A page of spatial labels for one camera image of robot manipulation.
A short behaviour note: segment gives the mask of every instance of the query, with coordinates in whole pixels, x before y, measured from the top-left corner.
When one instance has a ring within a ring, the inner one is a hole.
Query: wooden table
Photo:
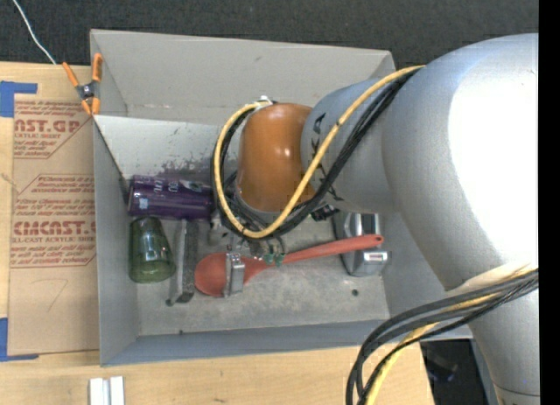
[[[29,67],[23,63],[0,63],[0,80],[24,78]],[[0,317],[7,315],[12,135],[13,120],[0,117]],[[99,366],[97,351],[40,355],[35,360],[0,363],[0,402],[85,404],[89,379],[121,375],[129,405],[341,405],[357,351],[357,347],[347,347],[108,368]],[[434,403],[418,345],[403,351],[385,380],[377,403]]]

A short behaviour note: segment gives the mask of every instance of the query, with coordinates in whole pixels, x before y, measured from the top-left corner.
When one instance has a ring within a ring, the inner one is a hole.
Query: yellow cable
[[[530,267],[523,267],[522,269],[519,269],[519,270],[515,271],[514,273],[512,273],[508,276],[504,276],[502,279],[500,279],[500,282],[509,281],[511,279],[515,279],[516,277],[526,275],[529,271],[531,271],[531,269],[532,268],[530,268]],[[462,303],[455,304],[455,305],[452,305],[450,307],[447,307],[446,309],[444,309],[444,311],[455,311],[455,310],[464,309],[464,308],[470,307],[472,305],[484,303],[487,299],[490,299],[490,298],[495,297],[495,296],[497,296],[497,293],[493,293],[491,295],[486,295],[484,297],[478,297],[478,298],[470,299],[468,301],[463,301]],[[420,336],[424,335],[427,331],[429,331],[430,329],[433,329],[438,324],[439,323],[425,325],[423,327],[418,327],[414,331],[409,332],[401,340],[401,342],[398,344],[396,349],[398,349],[400,346],[405,345],[406,343],[408,343],[412,339],[415,339],[417,337],[420,337]],[[387,374],[389,373],[391,367],[393,367],[393,365],[396,363],[396,361],[400,357],[401,352],[402,351],[395,352],[385,362],[385,365],[381,368],[380,372],[377,374],[377,377],[375,378],[374,385],[372,386],[369,394],[367,395],[365,405],[374,405],[375,400],[377,399],[377,396],[379,394],[379,391],[381,390],[383,381],[387,377]]]
[[[389,84],[391,81],[393,81],[395,79],[398,79],[399,77],[405,75],[406,73],[416,71],[420,67],[422,67],[422,66],[406,67],[404,69],[401,69],[400,71],[396,71],[394,73],[391,73],[387,77],[382,78],[381,80],[377,81],[374,85],[369,87],[366,91],[364,91],[364,93],[362,95],[360,95],[360,97],[358,97],[352,103],[352,105],[350,105],[346,109],[346,111],[342,114],[342,116],[339,118],[339,120],[332,126],[331,130],[326,135],[325,141],[318,148],[317,154],[315,155],[315,157],[311,161],[311,164],[309,165],[307,171],[305,172],[305,174],[302,177],[299,185],[297,186],[296,191],[294,192],[294,194],[290,198],[290,201],[288,202],[288,204],[286,205],[284,210],[280,213],[280,215],[276,218],[276,220],[274,220],[274,222],[272,224],[270,224],[268,227],[266,227],[265,229],[263,229],[261,231],[251,231],[251,230],[245,229],[245,226],[243,226],[243,224],[240,221],[238,221],[238,219],[235,218],[234,214],[232,213],[231,209],[229,208],[228,202],[226,200],[226,195],[223,191],[223,187],[222,187],[222,184],[221,184],[222,179],[221,179],[221,168],[220,168],[221,147],[222,147],[224,138],[225,138],[225,136],[226,136],[226,134],[229,130],[229,127],[231,126],[231,124],[235,120],[237,120],[237,118],[240,115],[242,115],[246,111],[257,108],[257,106],[259,106],[259,105],[254,104],[254,103],[246,105],[245,107],[243,107],[239,111],[237,111],[234,115],[232,115],[229,118],[229,120],[226,122],[226,125],[224,125],[223,129],[221,130],[220,136],[218,137],[218,141],[216,143],[216,149],[215,149],[215,152],[213,154],[214,181],[215,181],[215,184],[216,184],[216,191],[217,191],[217,195],[218,195],[218,200],[220,201],[221,207],[224,210],[224,212],[227,216],[227,219],[231,222],[231,224],[234,225],[235,228],[238,231],[240,231],[243,235],[246,235],[247,237],[252,238],[252,239],[262,239],[263,237],[266,237],[267,235],[270,235],[274,231],[276,231],[284,223],[284,221],[286,220],[288,215],[290,215],[291,211],[296,206],[299,198],[301,197],[302,193],[304,192],[305,187],[307,186],[310,179],[312,178],[313,172],[315,172],[315,170],[319,166],[323,156],[325,155],[326,151],[328,150],[329,145],[331,144],[334,137],[339,132],[340,127],[342,127],[342,125],[344,125],[344,123],[348,120],[348,118],[352,115],[352,113],[364,101],[366,101],[368,99],[368,97],[370,95],[372,95],[375,91],[377,91],[381,87],[384,87],[385,85]]]

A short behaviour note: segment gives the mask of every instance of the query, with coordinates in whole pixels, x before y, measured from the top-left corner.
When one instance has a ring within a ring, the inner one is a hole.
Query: blue tape
[[[15,81],[0,81],[0,116],[14,116],[15,94],[36,94],[37,83],[16,83]]]
[[[17,355],[8,357],[8,318],[0,318],[0,362],[12,360],[33,360],[37,355]]]

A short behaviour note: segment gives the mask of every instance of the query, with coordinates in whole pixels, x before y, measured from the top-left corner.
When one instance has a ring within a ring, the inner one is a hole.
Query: cardboard sheet
[[[3,63],[0,80],[37,84],[14,101],[8,354],[96,349],[92,119],[61,66]]]

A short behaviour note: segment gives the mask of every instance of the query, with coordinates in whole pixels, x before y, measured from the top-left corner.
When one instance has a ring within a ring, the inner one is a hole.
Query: orange clip
[[[62,63],[62,67],[64,67],[70,83],[72,83],[72,86],[76,88],[76,91],[78,91],[78,95],[81,98],[81,106],[89,115],[99,114],[99,110],[101,108],[101,102],[98,97],[98,89],[99,84],[102,81],[102,64],[102,55],[100,53],[96,53],[91,67],[92,80],[87,85],[81,85],[71,67],[66,62]]]

